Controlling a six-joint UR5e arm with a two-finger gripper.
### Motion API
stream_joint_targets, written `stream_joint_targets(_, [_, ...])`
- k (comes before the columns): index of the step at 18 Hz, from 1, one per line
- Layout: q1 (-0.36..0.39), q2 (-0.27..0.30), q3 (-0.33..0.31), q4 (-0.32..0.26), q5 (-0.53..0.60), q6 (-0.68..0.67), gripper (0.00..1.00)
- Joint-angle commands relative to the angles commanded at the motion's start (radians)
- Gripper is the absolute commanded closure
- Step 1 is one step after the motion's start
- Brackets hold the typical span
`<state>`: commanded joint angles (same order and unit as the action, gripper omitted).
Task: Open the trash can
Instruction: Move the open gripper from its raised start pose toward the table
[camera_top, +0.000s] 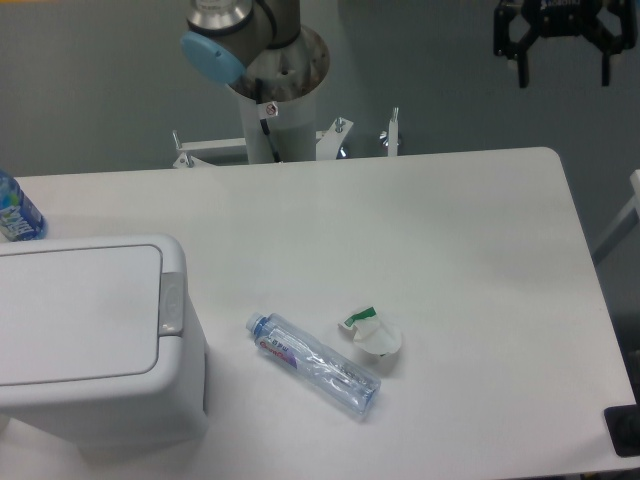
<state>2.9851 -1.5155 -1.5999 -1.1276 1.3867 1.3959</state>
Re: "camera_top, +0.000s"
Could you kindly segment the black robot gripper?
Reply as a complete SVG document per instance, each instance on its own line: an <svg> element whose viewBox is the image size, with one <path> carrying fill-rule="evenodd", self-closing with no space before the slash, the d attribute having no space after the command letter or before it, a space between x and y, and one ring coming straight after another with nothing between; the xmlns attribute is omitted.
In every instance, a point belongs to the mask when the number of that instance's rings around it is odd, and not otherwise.
<svg viewBox="0 0 640 480"><path fill-rule="evenodd" d="M601 52L601 85L611 58L635 46L633 1L500 1L494 9L493 51L515 60L519 87L529 85L528 50L539 38L581 36Z"/></svg>

